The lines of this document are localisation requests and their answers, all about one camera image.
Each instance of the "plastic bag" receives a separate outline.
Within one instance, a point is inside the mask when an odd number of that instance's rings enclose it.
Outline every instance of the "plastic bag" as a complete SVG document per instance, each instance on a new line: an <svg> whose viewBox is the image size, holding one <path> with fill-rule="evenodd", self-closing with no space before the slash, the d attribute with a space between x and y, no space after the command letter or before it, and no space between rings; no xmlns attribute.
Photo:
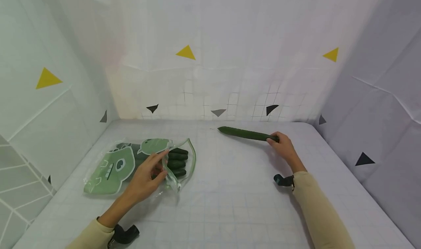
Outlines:
<svg viewBox="0 0 421 249"><path fill-rule="evenodd" d="M170 139L146 139L128 140L114 142L101 152L95 169L85 177L85 187L83 192L97 195L111 195L119 193L124 182L130 182L134 172L149 155L159 153L166 149L175 151L183 146L188 151L186 160L186 175L177 178L174 171L168 168L169 155L161 160L164 170L168 172L166 176L166 189L171 188L176 193L180 191L191 178L196 166L196 151L190 139L180 143L173 143Z"/></svg>

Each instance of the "cucumber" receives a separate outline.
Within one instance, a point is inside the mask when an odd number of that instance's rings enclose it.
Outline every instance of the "cucumber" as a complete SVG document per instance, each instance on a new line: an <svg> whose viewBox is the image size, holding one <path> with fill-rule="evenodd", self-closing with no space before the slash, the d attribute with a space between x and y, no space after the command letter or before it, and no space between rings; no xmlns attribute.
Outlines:
<svg viewBox="0 0 421 249"><path fill-rule="evenodd" d="M180 154L180 153L168 153L168 160L186 160L189 158L186 154Z"/></svg>
<svg viewBox="0 0 421 249"><path fill-rule="evenodd" d="M182 169L186 166L186 162L179 161L179 160L169 160L167 163L167 167L171 170L174 169Z"/></svg>
<svg viewBox="0 0 421 249"><path fill-rule="evenodd" d="M180 148L175 148L171 150L170 153L179 153L179 154L185 154L185 155L189 154L187 150L180 149Z"/></svg>
<svg viewBox="0 0 421 249"><path fill-rule="evenodd" d="M174 173L174 176L179 178L179 177L183 177L184 175L186 175L186 170L185 169L176 169L176 170L172 170L172 173Z"/></svg>
<svg viewBox="0 0 421 249"><path fill-rule="evenodd" d="M243 129L236 129L233 127L218 127L218 130L224 134L231 135L231 136L238 136L241 138L247 138L247 139L254 139L254 140L260 140L260 141L266 141L266 139L270 138L273 141L276 141L279 143L279 138L277 136L271 136L263 133L243 130Z"/></svg>

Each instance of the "white table surface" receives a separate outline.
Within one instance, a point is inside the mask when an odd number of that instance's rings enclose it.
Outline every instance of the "white table surface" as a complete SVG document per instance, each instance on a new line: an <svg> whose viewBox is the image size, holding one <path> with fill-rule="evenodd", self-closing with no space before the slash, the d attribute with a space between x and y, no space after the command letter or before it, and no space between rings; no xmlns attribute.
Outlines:
<svg viewBox="0 0 421 249"><path fill-rule="evenodd" d="M273 181L275 174L291 175L285 162L266 142L221 134L217 127L222 125L286 133L357 248L413 248L309 124L153 120L114 121L14 248L64 248L109 207L111 197L83 194L83 179L110 142L187 137L197 153L193 177L178 196L169 190L134 207L120 225L127 229L135 224L140 235L129 246L119 248L311 248L291 189L278 187Z"/></svg>

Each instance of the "black clip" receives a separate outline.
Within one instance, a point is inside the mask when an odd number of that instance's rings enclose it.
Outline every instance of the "black clip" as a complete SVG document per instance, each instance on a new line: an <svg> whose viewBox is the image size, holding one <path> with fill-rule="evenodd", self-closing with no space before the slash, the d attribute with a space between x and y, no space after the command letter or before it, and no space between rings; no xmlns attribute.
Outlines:
<svg viewBox="0 0 421 249"><path fill-rule="evenodd" d="M294 175L284 178L280 174L276 174L273 177L273 180L279 186L284 186L284 187L294 186Z"/></svg>
<svg viewBox="0 0 421 249"><path fill-rule="evenodd" d="M108 248L111 244L116 241L119 244L129 244L133 242L134 239L139 235L139 230L135 225L132 225L127 231L123 229L120 225L114 227L114 235L108 243Z"/></svg>

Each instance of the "beige sleeve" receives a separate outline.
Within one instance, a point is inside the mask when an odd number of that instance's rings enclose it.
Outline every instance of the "beige sleeve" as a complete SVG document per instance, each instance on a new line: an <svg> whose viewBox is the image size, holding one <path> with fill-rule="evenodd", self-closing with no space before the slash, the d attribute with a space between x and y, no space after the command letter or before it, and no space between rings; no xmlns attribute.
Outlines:
<svg viewBox="0 0 421 249"><path fill-rule="evenodd" d="M66 248L106 249L113 235L113 228L105 227L95 219Z"/></svg>
<svg viewBox="0 0 421 249"><path fill-rule="evenodd" d="M354 249L343 222L308 172L294 174L294 191L316 249Z"/></svg>

